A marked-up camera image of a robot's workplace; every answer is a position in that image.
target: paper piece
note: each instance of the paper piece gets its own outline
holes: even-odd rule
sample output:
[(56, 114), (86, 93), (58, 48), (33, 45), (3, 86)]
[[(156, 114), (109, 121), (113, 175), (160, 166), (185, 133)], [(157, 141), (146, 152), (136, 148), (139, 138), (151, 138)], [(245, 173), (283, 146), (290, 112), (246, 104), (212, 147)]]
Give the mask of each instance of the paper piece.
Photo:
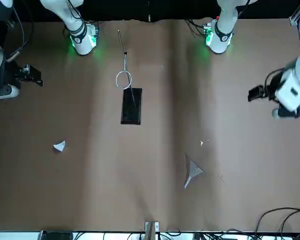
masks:
[(187, 178), (184, 184), (184, 189), (187, 188), (192, 178), (204, 172), (188, 157), (187, 154), (185, 154), (185, 160), (186, 165), (189, 167), (189, 169), (187, 169)]
[(64, 151), (65, 146), (66, 146), (66, 141), (62, 141), (62, 142), (60, 142), (60, 143), (58, 143), (58, 144), (53, 144), (53, 147), (54, 147), (55, 149), (57, 149), (58, 151), (60, 151), (60, 152), (63, 152), (63, 151)]

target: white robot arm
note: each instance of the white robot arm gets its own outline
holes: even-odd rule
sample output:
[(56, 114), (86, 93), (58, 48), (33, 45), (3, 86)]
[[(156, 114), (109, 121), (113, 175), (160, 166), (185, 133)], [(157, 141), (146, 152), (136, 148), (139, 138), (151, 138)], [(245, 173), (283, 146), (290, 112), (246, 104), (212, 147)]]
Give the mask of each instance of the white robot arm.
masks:
[[(300, 37), (300, 7), (296, 16)], [(259, 85), (249, 91), (248, 101), (269, 98), (279, 103), (279, 108), (272, 112), (274, 118), (300, 117), (300, 56), (292, 64), (276, 72), (278, 73), (272, 77), (269, 85), (266, 82), (264, 86)]]
[(217, 0), (221, 8), (219, 19), (214, 19), (207, 33), (206, 45), (216, 54), (226, 51), (233, 36), (239, 14), (236, 7), (255, 3), (257, 0)]
[(70, 37), (76, 52), (87, 55), (97, 45), (99, 29), (83, 20), (76, 7), (84, 0), (40, 0), (41, 4), (61, 18), (70, 32)]

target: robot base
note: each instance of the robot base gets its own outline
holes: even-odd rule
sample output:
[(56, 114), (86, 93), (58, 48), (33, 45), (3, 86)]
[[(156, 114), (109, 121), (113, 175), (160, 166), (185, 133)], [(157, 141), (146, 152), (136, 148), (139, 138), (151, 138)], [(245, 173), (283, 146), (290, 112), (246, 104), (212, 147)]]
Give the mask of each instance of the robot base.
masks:
[(11, 99), (19, 95), (19, 89), (16, 86), (7, 84), (0, 87), (0, 100)]
[(216, 26), (217, 20), (214, 19), (211, 22), (211, 31), (207, 33), (205, 44), (216, 54), (222, 54), (227, 50), (227, 47), (230, 45), (231, 38), (233, 36), (233, 33), (230, 35), (230, 37), (227, 38), (226, 41), (221, 41), (220, 38), (217, 36), (216, 33)]
[(84, 23), (84, 28), (86, 31), (83, 32), (84, 37), (80, 41), (78, 38), (78, 35), (75, 35), (70, 32), (71, 34), (71, 41), (72, 41), (72, 46), (76, 50), (76, 52), (81, 55), (87, 55), (89, 54), (92, 49), (94, 49), (97, 46), (97, 41), (98, 41), (98, 35), (99, 35), (99, 28), (96, 27), (93, 24), (90, 23)]

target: green led light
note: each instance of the green led light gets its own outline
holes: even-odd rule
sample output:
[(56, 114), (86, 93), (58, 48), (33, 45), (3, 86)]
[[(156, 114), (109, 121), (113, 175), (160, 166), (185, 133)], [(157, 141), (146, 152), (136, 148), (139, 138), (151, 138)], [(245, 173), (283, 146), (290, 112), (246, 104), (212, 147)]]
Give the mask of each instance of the green led light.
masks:
[(90, 40), (90, 43), (91, 43), (92, 47), (95, 47), (97, 45), (96, 37), (91, 36), (91, 35), (88, 35), (88, 37), (89, 37), (89, 40)]
[(72, 47), (75, 48), (75, 43), (74, 43), (74, 41), (72, 40), (72, 37), (71, 37), (71, 36), (70, 36), (70, 39), (71, 39), (71, 42), (72, 42)]
[(205, 45), (210, 46), (214, 33), (210, 32), (205, 38)]
[(231, 33), (230, 37), (229, 37), (229, 41), (228, 41), (228, 46), (230, 45), (231, 43), (231, 38), (232, 38), (233, 34)]

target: metal rod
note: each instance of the metal rod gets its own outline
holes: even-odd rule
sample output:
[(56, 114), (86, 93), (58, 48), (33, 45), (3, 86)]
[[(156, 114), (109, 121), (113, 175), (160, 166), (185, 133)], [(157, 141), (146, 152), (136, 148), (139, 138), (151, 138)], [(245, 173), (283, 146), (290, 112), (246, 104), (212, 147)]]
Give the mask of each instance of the metal rod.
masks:
[[(124, 45), (122, 43), (122, 39), (121, 39), (121, 34), (120, 34), (120, 29), (119, 28), (118, 28), (118, 37), (119, 37), (119, 41), (120, 41), (120, 45), (121, 45), (121, 50), (122, 50), (122, 55), (123, 55), (124, 70), (128, 71), (128, 69), (127, 69), (127, 52), (125, 52), (125, 50), (124, 50)], [(130, 83), (130, 76), (129, 76), (129, 74), (126, 73), (126, 76), (128, 78), (128, 82)], [(135, 102), (134, 91), (132, 90), (132, 86), (131, 85), (130, 85), (130, 89), (131, 89), (131, 94), (132, 94), (132, 99), (133, 99), (134, 107), (137, 107), (136, 102)]]

